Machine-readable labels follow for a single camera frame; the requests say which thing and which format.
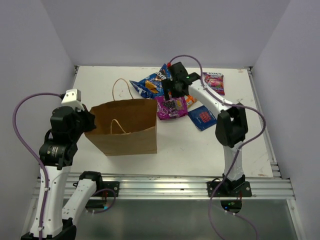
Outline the purple candy packet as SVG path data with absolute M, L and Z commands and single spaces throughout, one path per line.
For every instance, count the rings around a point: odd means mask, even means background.
M 158 96 L 155 100 L 157 101 L 157 116 L 162 121 L 181 118 L 188 114 L 184 97 L 166 100 L 164 96 Z

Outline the blue Doritos chip bag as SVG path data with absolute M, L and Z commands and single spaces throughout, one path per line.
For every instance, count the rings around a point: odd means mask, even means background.
M 130 80 L 130 84 L 145 99 L 155 99 L 164 95 L 162 81 L 169 79 L 171 74 L 167 64 L 163 64 L 159 71 L 150 74 L 140 81 Z

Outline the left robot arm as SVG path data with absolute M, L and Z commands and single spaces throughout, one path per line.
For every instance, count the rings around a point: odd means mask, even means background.
M 95 117 L 85 105 L 81 108 L 61 106 L 50 118 L 51 137 L 39 149 L 44 167 L 40 170 L 40 192 L 35 219 L 23 240 L 73 240 L 77 223 L 91 196 L 103 193 L 102 175 L 96 171 L 83 172 L 74 193 L 64 203 L 65 188 L 81 135 L 96 128 Z

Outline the orange snack packet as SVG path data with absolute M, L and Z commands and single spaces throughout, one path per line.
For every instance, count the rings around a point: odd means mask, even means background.
M 195 104 L 197 102 L 197 99 L 194 98 L 193 96 L 191 95 L 186 95 L 184 96 L 184 100 L 186 102 L 186 106 L 187 108 L 191 107 L 193 104 Z

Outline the dark blue snack packet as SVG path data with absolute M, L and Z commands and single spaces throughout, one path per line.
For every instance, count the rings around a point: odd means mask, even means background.
M 204 105 L 189 111 L 188 117 L 200 131 L 204 131 L 217 123 L 215 116 Z

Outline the red purple berry snack packet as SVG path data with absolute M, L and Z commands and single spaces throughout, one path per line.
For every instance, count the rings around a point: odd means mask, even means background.
M 225 95 L 224 89 L 224 75 L 218 72 L 204 72 L 203 73 L 204 81 L 207 85 L 217 92 L 219 95 Z

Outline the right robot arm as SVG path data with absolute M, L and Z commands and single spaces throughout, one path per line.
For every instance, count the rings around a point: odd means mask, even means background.
M 248 133 L 248 122 L 243 105 L 235 106 L 220 96 L 205 83 L 202 74 L 188 73 L 181 62 L 169 63 L 168 70 L 170 77 L 162 81 L 165 99 L 190 95 L 216 118 L 215 136 L 223 146 L 224 173 L 215 190 L 235 196 L 246 181 L 241 145 Z

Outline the brown paper bag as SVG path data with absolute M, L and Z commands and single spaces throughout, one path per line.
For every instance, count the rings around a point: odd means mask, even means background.
M 157 101 L 134 98 L 93 106 L 96 128 L 85 133 L 105 156 L 156 154 Z

